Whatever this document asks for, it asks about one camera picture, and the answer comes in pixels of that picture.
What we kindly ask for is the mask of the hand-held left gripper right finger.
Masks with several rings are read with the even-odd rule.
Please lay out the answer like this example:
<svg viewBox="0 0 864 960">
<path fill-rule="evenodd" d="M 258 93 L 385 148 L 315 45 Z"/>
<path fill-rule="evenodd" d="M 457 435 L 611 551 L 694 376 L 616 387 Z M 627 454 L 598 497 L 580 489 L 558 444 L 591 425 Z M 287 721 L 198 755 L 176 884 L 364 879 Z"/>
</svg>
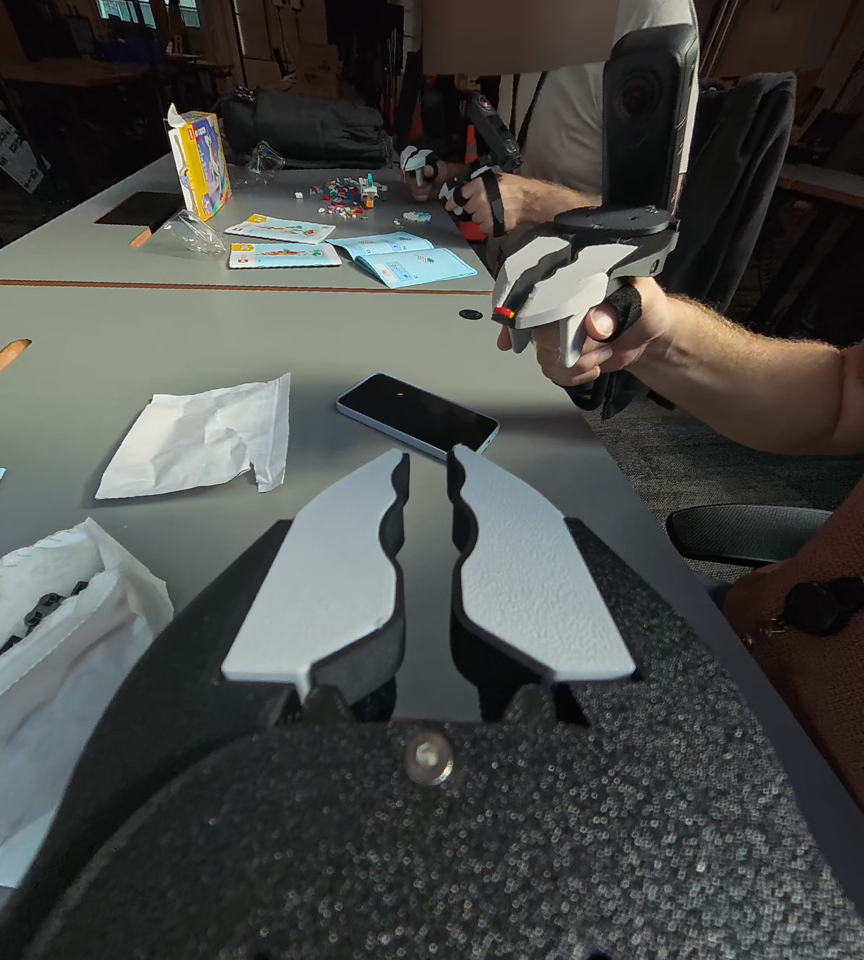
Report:
<svg viewBox="0 0 864 960">
<path fill-rule="evenodd" d="M 448 454 L 447 484 L 462 627 L 552 683 L 630 678 L 635 662 L 561 511 L 464 445 Z"/>
</svg>

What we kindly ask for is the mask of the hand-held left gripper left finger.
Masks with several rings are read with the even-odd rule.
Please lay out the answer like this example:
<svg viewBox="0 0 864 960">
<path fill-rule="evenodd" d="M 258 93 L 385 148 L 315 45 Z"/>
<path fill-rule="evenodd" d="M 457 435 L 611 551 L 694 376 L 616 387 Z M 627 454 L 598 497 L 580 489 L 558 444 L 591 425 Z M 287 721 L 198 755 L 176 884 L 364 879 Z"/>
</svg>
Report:
<svg viewBox="0 0 864 960">
<path fill-rule="evenodd" d="M 391 450 L 295 516 L 222 663 L 230 681 L 331 685 L 348 703 L 392 679 L 405 647 L 397 554 L 410 457 Z"/>
</svg>

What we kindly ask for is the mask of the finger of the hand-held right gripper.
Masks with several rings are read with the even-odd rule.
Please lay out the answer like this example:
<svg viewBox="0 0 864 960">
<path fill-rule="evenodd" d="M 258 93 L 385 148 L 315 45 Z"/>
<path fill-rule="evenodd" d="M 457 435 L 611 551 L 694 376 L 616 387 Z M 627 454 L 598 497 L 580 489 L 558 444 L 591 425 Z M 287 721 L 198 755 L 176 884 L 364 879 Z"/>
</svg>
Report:
<svg viewBox="0 0 864 960">
<path fill-rule="evenodd" d="M 608 271 L 620 261 L 619 245 L 585 246 L 539 282 L 511 329 L 532 329 L 570 317 L 605 298 Z"/>
<path fill-rule="evenodd" d="M 525 307 L 539 282 L 550 277 L 572 259 L 572 241 L 565 237 L 534 237 L 504 260 L 495 279 L 492 310 L 506 306 L 516 311 Z"/>
</svg>

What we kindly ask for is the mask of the large plain white paper bag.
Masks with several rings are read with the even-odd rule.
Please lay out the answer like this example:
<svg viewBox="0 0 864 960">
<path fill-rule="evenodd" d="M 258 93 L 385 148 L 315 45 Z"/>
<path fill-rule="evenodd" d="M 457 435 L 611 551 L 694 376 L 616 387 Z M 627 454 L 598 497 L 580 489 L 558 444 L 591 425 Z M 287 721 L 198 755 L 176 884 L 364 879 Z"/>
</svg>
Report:
<svg viewBox="0 0 864 960">
<path fill-rule="evenodd" d="M 291 375 L 190 395 L 158 393 L 108 464 L 95 497 L 222 485 L 253 470 L 259 492 L 284 480 Z"/>
</svg>

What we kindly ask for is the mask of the torn printed white paper bag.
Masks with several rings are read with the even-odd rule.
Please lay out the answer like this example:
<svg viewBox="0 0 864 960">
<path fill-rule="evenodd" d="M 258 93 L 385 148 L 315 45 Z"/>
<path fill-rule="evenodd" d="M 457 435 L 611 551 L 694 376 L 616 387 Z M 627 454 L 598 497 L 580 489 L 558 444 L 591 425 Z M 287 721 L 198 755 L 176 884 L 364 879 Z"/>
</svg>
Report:
<svg viewBox="0 0 864 960">
<path fill-rule="evenodd" d="M 92 519 L 0 559 L 0 644 L 47 593 L 66 600 L 0 658 L 0 886 L 28 870 L 78 758 L 173 618 L 164 582 Z"/>
</svg>

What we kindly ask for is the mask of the person's right forearm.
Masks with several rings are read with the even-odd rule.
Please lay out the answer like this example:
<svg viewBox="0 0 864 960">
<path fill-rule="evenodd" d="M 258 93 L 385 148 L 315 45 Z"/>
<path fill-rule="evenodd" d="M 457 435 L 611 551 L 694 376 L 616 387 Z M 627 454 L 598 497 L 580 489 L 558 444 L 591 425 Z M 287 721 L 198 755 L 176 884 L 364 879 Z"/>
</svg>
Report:
<svg viewBox="0 0 864 960">
<path fill-rule="evenodd" d="M 753 334 L 658 292 L 658 334 L 633 363 L 667 401 L 732 441 L 770 453 L 864 453 L 864 385 L 854 351 Z"/>
</svg>

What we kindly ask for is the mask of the colourful lego pile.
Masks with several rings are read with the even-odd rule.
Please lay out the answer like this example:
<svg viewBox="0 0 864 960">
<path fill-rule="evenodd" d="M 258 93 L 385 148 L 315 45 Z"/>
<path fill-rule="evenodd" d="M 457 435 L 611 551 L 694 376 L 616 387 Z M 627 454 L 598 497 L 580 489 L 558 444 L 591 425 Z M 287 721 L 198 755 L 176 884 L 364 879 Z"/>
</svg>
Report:
<svg viewBox="0 0 864 960">
<path fill-rule="evenodd" d="M 343 219 L 366 217 L 368 211 L 387 199 L 388 186 L 374 180 L 372 174 L 365 176 L 341 176 L 321 184 L 296 190 L 298 201 L 314 201 L 318 213 L 337 215 Z"/>
</svg>

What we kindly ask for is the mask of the person's right hand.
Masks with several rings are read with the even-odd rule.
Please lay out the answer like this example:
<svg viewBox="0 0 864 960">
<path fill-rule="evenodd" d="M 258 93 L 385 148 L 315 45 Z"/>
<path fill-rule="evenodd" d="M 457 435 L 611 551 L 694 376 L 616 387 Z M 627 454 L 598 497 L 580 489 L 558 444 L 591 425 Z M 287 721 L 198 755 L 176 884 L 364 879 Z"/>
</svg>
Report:
<svg viewBox="0 0 864 960">
<path fill-rule="evenodd" d="M 602 374 L 629 367 L 665 336 L 674 319 L 665 291 L 654 278 L 635 278 L 631 285 L 641 299 L 640 319 L 614 339 L 618 323 L 614 307 L 602 302 L 589 309 L 583 318 L 582 355 L 573 366 L 564 366 L 559 358 L 557 323 L 533 329 L 536 360 L 546 378 L 563 388 L 582 387 Z"/>
</svg>

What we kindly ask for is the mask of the open blue instruction booklet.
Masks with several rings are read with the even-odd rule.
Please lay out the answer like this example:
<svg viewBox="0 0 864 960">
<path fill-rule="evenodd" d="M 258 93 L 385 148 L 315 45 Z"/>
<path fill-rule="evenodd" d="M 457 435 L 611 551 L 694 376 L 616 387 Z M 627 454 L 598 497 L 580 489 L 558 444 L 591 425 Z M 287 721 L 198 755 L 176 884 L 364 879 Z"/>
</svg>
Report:
<svg viewBox="0 0 864 960">
<path fill-rule="evenodd" d="M 444 247 L 407 232 L 329 238 L 351 262 L 390 289 L 473 277 L 477 269 Z"/>
</svg>

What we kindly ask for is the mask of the black smartphone blue case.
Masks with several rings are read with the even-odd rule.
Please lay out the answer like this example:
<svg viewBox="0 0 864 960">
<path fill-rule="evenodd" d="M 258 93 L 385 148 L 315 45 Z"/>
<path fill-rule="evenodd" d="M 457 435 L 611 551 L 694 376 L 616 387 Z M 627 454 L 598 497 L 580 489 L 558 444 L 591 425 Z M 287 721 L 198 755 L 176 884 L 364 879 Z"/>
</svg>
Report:
<svg viewBox="0 0 864 960">
<path fill-rule="evenodd" d="M 499 423 L 460 403 L 413 384 L 375 373 L 340 394 L 344 416 L 440 462 L 456 446 L 482 452 L 499 432 Z"/>
</svg>

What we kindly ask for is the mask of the black mesh office chair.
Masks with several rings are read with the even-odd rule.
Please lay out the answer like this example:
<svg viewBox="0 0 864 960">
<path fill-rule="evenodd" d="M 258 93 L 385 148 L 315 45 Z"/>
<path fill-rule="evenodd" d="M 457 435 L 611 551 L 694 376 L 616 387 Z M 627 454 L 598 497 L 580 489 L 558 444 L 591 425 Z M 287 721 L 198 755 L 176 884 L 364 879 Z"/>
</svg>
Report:
<svg viewBox="0 0 864 960">
<path fill-rule="evenodd" d="M 802 507 L 699 506 L 670 513 L 666 532 L 685 558 L 758 569 L 795 556 L 831 515 Z"/>
</svg>

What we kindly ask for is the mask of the black backpack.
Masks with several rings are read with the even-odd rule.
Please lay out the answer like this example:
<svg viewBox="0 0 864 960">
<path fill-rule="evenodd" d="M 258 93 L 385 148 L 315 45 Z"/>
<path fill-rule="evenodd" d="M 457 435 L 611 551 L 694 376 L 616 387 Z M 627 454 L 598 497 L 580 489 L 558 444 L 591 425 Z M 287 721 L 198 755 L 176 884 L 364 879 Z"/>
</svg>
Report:
<svg viewBox="0 0 864 960">
<path fill-rule="evenodd" d="M 273 90 L 237 88 L 216 103 L 234 161 L 265 142 L 290 169 L 381 169 L 393 147 L 377 109 Z"/>
</svg>

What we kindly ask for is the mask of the small yellow white box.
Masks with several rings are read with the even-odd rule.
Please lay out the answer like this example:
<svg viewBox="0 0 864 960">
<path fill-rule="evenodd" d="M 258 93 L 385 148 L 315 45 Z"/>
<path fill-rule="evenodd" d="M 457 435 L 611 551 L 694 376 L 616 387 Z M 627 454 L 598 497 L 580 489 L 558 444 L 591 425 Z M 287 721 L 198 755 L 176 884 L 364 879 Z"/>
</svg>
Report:
<svg viewBox="0 0 864 960">
<path fill-rule="evenodd" d="M 186 209 L 209 221 L 232 193 L 218 117 L 202 111 L 179 113 L 172 103 L 166 122 Z"/>
</svg>

